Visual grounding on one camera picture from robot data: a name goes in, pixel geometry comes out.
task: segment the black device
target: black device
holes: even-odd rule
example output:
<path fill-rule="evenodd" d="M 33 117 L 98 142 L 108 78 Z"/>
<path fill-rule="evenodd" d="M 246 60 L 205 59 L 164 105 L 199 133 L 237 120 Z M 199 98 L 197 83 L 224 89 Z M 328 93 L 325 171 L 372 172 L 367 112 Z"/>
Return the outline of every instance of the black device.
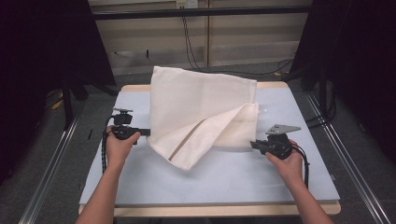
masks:
<path fill-rule="evenodd" d="M 290 156 L 293 150 L 289 138 L 285 133 L 268 135 L 268 141 L 256 140 L 256 142 L 250 142 L 250 144 L 251 147 L 258 149 L 262 155 L 269 152 L 281 160 L 285 160 Z"/>
<path fill-rule="evenodd" d="M 105 128 L 103 130 L 103 138 L 102 138 L 102 172 L 105 172 L 105 169 L 107 168 L 107 163 L 106 163 L 106 140 L 108 137 L 108 132 L 107 130 L 107 125 L 108 122 L 111 119 L 114 119 L 114 126 L 111 128 L 111 132 L 114 133 L 114 135 L 120 139 L 120 140 L 125 140 L 131 137 L 134 133 L 140 132 L 141 135 L 149 136 L 150 135 L 150 129 L 139 129 L 139 128 L 133 128 L 130 126 L 127 126 L 128 124 L 131 124 L 133 116 L 128 114 L 128 112 L 133 112 L 133 110 L 128 110 L 128 109 L 119 109 L 119 108 L 113 108 L 114 110 L 120 111 L 119 114 L 117 115 L 112 115 L 110 116 L 105 123 Z"/>
<path fill-rule="evenodd" d="M 304 150 L 294 145 L 290 142 L 286 133 L 301 130 L 300 127 L 293 127 L 287 125 L 275 124 L 266 133 L 268 134 L 268 140 L 256 140 L 255 142 L 250 142 L 251 147 L 258 149 L 262 155 L 266 152 L 285 160 L 288 158 L 293 150 L 296 150 L 303 157 L 304 160 L 304 182 L 308 188 L 308 178 L 309 178 L 309 162 Z"/>

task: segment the metal bracket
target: metal bracket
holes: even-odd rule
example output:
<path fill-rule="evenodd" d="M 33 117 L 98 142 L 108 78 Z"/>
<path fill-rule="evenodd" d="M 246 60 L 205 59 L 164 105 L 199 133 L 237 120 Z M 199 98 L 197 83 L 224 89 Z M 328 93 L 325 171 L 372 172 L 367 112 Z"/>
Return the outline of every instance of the metal bracket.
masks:
<path fill-rule="evenodd" d="M 291 133 L 295 131 L 301 130 L 300 127 L 288 126 L 282 124 L 275 124 L 272 128 L 270 128 L 266 134 L 282 134 L 282 133 Z"/>

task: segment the wooden table edge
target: wooden table edge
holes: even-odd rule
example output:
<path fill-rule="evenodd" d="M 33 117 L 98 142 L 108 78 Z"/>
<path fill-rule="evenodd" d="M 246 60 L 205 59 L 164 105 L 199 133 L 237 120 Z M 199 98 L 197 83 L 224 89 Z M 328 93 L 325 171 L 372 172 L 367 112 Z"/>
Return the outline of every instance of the wooden table edge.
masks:
<path fill-rule="evenodd" d="M 339 214 L 338 201 L 320 203 L 329 216 Z M 81 205 L 78 212 L 84 209 Z M 299 216 L 297 206 L 292 203 L 251 204 L 251 205 L 170 205 L 117 207 L 114 217 L 271 217 Z"/>
<path fill-rule="evenodd" d="M 257 88 L 287 88 L 286 82 L 258 82 Z M 121 88 L 121 91 L 149 91 L 150 85 L 126 85 Z"/>

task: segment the metal frame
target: metal frame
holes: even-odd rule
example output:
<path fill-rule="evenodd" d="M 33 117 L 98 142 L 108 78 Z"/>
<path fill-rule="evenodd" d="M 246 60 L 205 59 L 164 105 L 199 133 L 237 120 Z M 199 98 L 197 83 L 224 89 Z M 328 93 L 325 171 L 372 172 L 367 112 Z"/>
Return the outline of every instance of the metal frame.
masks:
<path fill-rule="evenodd" d="M 187 8 L 147 11 L 104 11 L 93 12 L 92 18 L 97 21 L 170 18 L 170 17 L 200 17 L 200 16 L 231 16 L 257 14 L 288 14 L 288 13 L 320 13 L 333 7 L 284 6 L 284 7 L 222 7 L 222 8 Z"/>
<path fill-rule="evenodd" d="M 353 184 L 355 185 L 358 193 L 361 195 L 364 203 L 366 204 L 367 209 L 370 211 L 373 216 L 375 223 L 377 224 L 390 224 L 390 220 L 378 198 L 375 196 L 373 191 L 370 189 L 367 182 L 364 180 L 364 177 L 361 175 L 358 167 L 355 162 L 349 156 L 347 152 L 347 148 L 344 146 L 341 141 L 338 133 L 335 131 L 334 127 L 330 122 L 326 123 L 326 119 L 321 116 L 319 109 L 319 102 L 315 95 L 310 92 L 307 94 L 308 102 L 311 104 L 312 109 L 315 114 L 319 117 L 320 122 L 323 123 L 322 127 L 329 140 L 332 142 L 332 146 L 334 147 L 335 152 L 339 156 L 341 162 L 344 164 L 346 171 L 348 172 Z"/>

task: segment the hand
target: hand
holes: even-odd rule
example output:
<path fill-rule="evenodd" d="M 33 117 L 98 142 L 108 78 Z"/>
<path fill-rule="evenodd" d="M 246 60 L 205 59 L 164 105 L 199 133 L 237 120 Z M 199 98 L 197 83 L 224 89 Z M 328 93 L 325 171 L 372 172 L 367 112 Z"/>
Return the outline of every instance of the hand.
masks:
<path fill-rule="evenodd" d="M 112 127 L 108 126 L 106 129 L 108 132 L 106 140 L 107 163 L 108 166 L 123 165 L 131 152 L 132 144 L 139 139 L 140 133 L 135 133 L 128 139 L 120 140 L 111 132 Z"/>
<path fill-rule="evenodd" d="M 290 142 L 292 145 L 297 146 L 297 143 L 293 140 L 290 140 Z M 269 152 L 266 152 L 265 156 L 276 167 L 277 172 L 288 188 L 293 184 L 304 183 L 302 174 L 303 158 L 296 150 L 293 150 L 285 160 L 280 160 Z"/>

